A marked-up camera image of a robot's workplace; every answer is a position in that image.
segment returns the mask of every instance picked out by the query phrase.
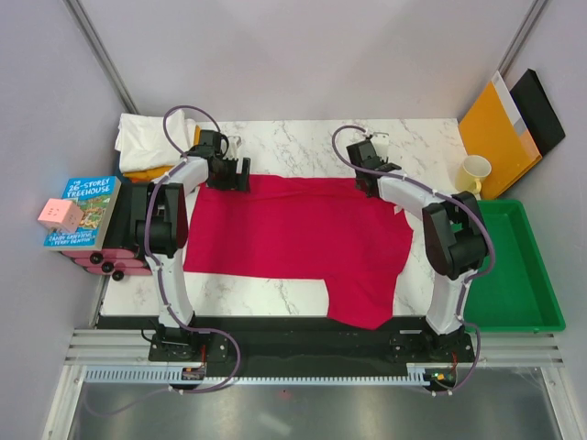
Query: red cloth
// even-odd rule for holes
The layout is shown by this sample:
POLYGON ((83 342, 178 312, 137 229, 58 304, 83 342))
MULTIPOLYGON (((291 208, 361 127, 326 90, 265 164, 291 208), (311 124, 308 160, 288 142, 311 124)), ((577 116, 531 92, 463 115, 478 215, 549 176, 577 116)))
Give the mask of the red cloth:
POLYGON ((328 317, 376 328, 392 317, 412 229, 352 179, 250 176, 250 193, 201 188, 184 269, 324 280, 328 317))

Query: white wall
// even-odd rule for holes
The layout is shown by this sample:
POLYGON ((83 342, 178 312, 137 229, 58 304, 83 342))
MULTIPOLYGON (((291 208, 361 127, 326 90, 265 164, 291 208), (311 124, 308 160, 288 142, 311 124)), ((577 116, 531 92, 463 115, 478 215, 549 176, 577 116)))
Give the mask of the white wall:
POLYGON ((583 414, 587 414, 585 17, 585 0, 551 1, 505 77, 511 87, 526 68, 536 70, 567 134, 507 196, 524 203, 559 298, 567 321, 559 345, 583 414))
POLYGON ((0 438, 32 440, 97 283, 36 218, 69 177, 111 171, 122 107, 61 1, 4 2, 0 60, 0 438))
POLYGON ((455 117, 531 0, 82 0, 145 115, 455 117))

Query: white towel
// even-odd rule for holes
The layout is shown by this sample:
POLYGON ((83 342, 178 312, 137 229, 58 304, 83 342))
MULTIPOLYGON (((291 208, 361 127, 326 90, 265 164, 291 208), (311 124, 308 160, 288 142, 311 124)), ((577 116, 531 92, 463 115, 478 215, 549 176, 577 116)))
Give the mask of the white towel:
MULTIPOLYGON (((176 111, 167 119, 167 130, 183 151, 192 146, 186 122, 183 110, 176 111)), ((115 149, 120 151, 121 172, 150 170, 179 162, 180 153, 163 133, 162 117, 123 114, 118 130, 115 149)))

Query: cup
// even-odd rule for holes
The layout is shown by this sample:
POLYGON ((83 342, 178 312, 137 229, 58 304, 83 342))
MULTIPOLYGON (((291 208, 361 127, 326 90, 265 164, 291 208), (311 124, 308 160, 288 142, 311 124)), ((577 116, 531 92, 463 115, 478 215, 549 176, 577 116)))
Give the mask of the cup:
POLYGON ((460 164, 455 180, 455 188, 458 191, 469 191, 478 194, 482 183, 492 172, 492 164, 483 156, 467 156, 460 164))

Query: plastic tray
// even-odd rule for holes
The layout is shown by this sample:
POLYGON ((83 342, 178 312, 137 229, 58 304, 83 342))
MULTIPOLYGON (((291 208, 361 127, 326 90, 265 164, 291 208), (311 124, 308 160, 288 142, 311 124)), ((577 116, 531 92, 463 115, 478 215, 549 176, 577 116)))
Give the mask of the plastic tray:
POLYGON ((484 332, 563 330, 565 321, 524 206, 517 200, 479 201, 479 206, 495 245, 495 267, 472 283, 466 320, 484 332))

